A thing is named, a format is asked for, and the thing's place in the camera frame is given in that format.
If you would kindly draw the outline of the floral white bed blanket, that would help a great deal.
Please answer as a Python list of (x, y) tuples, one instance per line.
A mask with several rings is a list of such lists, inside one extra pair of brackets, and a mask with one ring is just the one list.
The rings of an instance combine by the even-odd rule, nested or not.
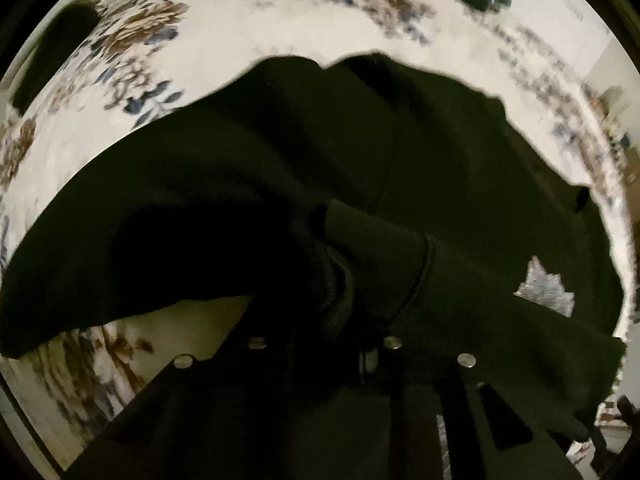
[(565, 181), (596, 201), (624, 300), (634, 303), (630, 220), (602, 115), (580, 71), (508, 11), (458, 0), (112, 0), (62, 53), (32, 104), (1, 124), (1, 258), (94, 156), (142, 125), (207, 96), (265, 58), (330, 66), (381, 52), (502, 100), (506, 116)]

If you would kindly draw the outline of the black small garment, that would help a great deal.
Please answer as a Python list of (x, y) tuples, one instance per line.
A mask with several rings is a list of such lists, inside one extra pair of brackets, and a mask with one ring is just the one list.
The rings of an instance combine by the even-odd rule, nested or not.
[(623, 345), (588, 188), (501, 101), (386, 56), (270, 58), (137, 129), (57, 192), (1, 286), (1, 352), (183, 300), (241, 297), (269, 333), (400, 338), (585, 439)]

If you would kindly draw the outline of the black cloth at bed edge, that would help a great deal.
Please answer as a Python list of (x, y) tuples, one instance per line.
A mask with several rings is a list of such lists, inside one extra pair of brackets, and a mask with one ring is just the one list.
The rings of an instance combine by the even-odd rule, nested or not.
[(99, 24), (96, 6), (75, 2), (56, 14), (38, 40), (32, 60), (24, 71), (10, 102), (23, 116), (29, 105)]

